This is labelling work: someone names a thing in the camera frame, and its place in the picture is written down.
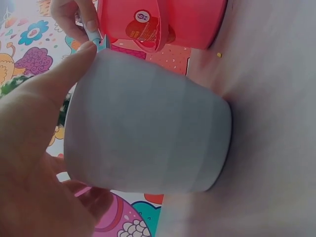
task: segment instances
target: red container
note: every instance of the red container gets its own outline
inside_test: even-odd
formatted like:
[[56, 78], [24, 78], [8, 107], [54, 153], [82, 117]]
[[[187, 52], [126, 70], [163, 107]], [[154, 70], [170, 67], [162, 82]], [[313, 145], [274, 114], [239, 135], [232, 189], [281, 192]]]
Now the red container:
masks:
[[227, 0], [99, 0], [101, 34], [134, 40], [146, 52], [166, 43], [207, 49], [220, 29]]

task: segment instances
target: flower pattern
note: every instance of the flower pattern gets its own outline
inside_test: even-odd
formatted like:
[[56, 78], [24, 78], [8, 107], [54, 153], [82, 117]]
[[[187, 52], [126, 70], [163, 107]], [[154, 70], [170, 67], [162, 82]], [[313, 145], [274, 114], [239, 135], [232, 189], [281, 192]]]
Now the flower pattern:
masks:
[[47, 21], [38, 21], [37, 23], [33, 23], [28, 27], [27, 31], [24, 31], [21, 34], [21, 39], [19, 40], [19, 44], [30, 45], [33, 41], [39, 40], [42, 38], [43, 33], [48, 30]]
[[51, 138], [48, 146], [53, 145], [56, 139], [58, 140], [64, 139], [64, 135], [65, 135], [65, 129], [63, 127], [55, 127], [55, 133], [53, 137]]

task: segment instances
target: ceramic cup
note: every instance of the ceramic cup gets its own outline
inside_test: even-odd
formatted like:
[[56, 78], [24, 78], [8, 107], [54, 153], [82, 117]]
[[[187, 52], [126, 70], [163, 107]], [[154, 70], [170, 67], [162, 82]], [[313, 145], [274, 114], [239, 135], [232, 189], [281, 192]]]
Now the ceramic cup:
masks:
[[70, 102], [67, 170], [90, 186], [125, 192], [205, 191], [226, 159], [231, 123], [228, 103], [210, 90], [105, 49]]

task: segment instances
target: handle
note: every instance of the handle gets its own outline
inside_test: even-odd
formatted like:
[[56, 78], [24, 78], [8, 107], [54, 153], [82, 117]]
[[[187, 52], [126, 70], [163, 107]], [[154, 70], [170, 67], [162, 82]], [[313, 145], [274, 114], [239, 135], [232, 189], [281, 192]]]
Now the handle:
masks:
[[157, 30], [156, 41], [154, 47], [146, 47], [143, 43], [134, 40], [136, 45], [147, 53], [154, 53], [162, 50], [168, 41], [169, 36], [169, 21], [167, 11], [167, 0], [156, 0], [159, 14], [159, 29]]

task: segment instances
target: cartoon pattern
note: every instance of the cartoon pattern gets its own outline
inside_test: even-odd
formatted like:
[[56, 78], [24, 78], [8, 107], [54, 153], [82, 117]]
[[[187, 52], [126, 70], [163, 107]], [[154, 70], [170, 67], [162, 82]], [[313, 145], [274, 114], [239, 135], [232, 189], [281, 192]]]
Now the cartoon pattern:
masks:
[[[54, 67], [77, 51], [80, 43], [65, 36], [49, 15], [50, 0], [37, 2], [38, 17], [19, 18], [12, 8], [4, 6], [0, 15], [0, 85], [16, 75], [38, 75]], [[158, 63], [180, 74], [186, 74], [188, 48], [167, 45], [161, 52], [148, 54], [132, 41], [117, 40], [112, 50]], [[56, 127], [47, 152], [62, 156], [65, 129]], [[126, 194], [113, 191], [114, 203], [95, 229], [94, 237], [154, 237], [163, 195]]]

